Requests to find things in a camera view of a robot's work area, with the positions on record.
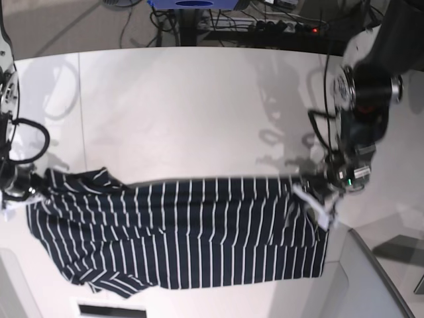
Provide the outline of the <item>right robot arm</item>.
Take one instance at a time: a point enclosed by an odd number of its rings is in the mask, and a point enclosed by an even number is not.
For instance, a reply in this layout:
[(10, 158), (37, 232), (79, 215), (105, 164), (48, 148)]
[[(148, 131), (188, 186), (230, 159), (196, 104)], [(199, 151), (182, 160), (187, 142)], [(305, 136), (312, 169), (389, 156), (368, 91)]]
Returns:
[[(35, 162), (50, 146), (50, 134), (45, 126), (19, 115), (21, 90), (15, 64), (13, 43), (8, 35), (4, 13), (1, 13), (1, 217), (10, 220), (21, 207), (42, 200), (42, 177), (36, 173)], [(13, 141), (20, 125), (34, 128), (44, 136), (44, 144), (36, 155), (12, 159)]]

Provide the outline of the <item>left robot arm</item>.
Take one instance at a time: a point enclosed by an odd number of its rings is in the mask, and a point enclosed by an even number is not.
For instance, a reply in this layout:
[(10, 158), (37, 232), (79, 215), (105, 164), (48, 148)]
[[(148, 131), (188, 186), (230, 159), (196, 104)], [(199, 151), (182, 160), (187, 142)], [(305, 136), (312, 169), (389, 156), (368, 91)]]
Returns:
[(390, 1), (380, 25), (349, 40), (332, 84), (334, 111), (308, 110), (325, 156), (306, 184), (292, 191), (320, 229), (334, 225), (341, 198), (370, 181), (390, 107), (403, 98), (402, 75), (423, 55), (422, 36), (423, 2)]

